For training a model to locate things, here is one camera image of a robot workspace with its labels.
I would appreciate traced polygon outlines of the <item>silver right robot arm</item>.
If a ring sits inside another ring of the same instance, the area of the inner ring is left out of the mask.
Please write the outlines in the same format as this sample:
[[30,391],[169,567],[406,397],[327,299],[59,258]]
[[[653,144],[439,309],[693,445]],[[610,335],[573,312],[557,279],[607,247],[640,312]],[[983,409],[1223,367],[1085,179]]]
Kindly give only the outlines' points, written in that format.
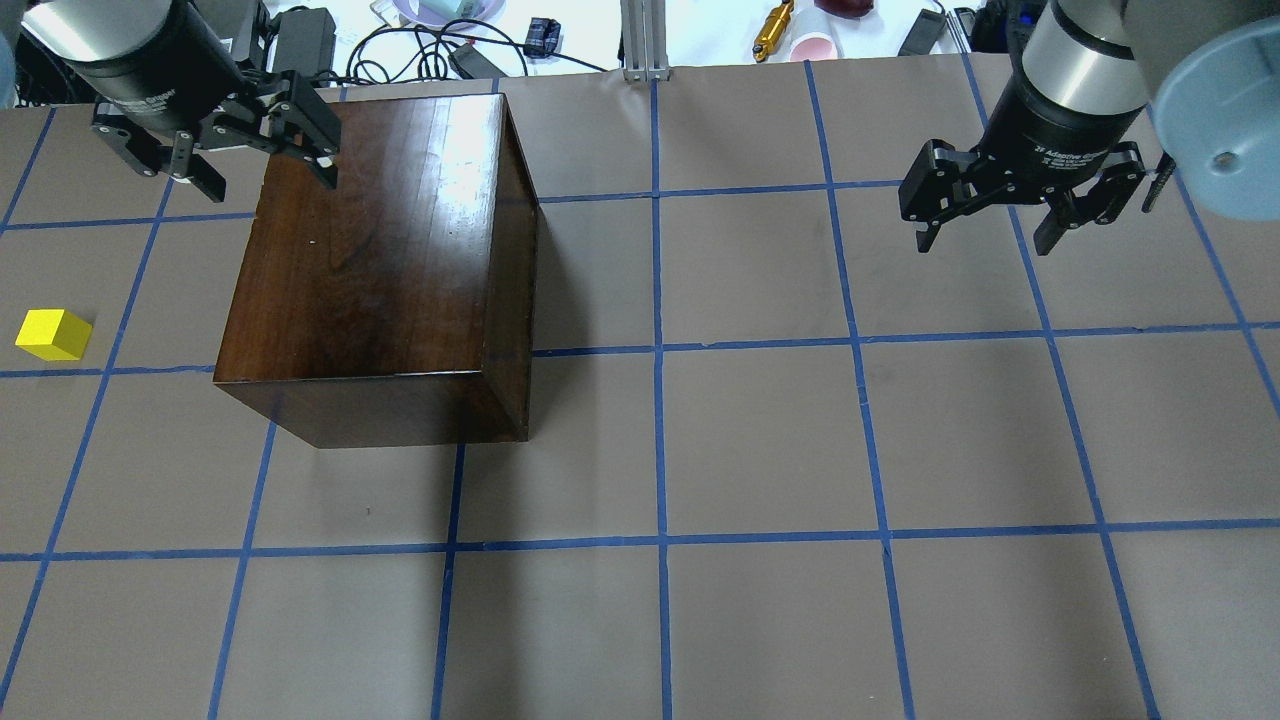
[[1146,174],[1124,140],[1144,110],[1164,150],[1151,209],[1180,172],[1208,210],[1244,222],[1279,214],[1279,17],[1275,1],[1051,1],[980,141],[933,138],[899,187],[916,249],[992,205],[1046,205],[1044,256],[1069,232],[1107,225]]

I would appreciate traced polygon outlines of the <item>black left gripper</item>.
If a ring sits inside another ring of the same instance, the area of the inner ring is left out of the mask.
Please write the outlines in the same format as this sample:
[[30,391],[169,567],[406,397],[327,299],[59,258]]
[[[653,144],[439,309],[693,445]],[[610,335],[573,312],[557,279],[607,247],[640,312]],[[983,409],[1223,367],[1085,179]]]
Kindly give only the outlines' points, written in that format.
[[[227,181],[189,132],[215,117],[225,145],[293,158],[338,187],[337,114],[296,70],[246,79],[195,5],[63,5],[60,56],[100,96],[95,135],[138,176],[170,176],[223,202]],[[165,145],[152,132],[177,135]]]

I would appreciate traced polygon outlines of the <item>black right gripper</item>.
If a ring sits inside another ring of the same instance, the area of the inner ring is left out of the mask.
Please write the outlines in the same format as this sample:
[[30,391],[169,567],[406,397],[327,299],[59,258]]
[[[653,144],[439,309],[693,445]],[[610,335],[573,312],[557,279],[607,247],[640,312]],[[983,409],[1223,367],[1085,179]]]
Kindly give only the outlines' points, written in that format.
[[[991,192],[1001,204],[1038,204],[1050,193],[1050,211],[1033,234],[1037,256],[1069,231],[1111,224],[1146,177],[1138,143],[1123,138],[1137,115],[1061,106],[1015,70],[975,149],[961,152],[932,138],[901,181],[900,215],[915,228],[916,251],[929,252],[943,224],[987,208]],[[1076,196],[1073,190],[1097,174]]]

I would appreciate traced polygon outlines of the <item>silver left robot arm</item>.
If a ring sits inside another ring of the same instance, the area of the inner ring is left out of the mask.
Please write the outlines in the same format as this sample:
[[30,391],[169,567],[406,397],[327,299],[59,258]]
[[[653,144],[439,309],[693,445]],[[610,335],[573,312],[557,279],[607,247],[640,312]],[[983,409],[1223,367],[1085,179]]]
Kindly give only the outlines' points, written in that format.
[[191,3],[31,1],[20,26],[97,94],[93,131],[134,173],[221,202],[204,151],[251,147],[338,186],[340,120],[312,83],[242,69]]

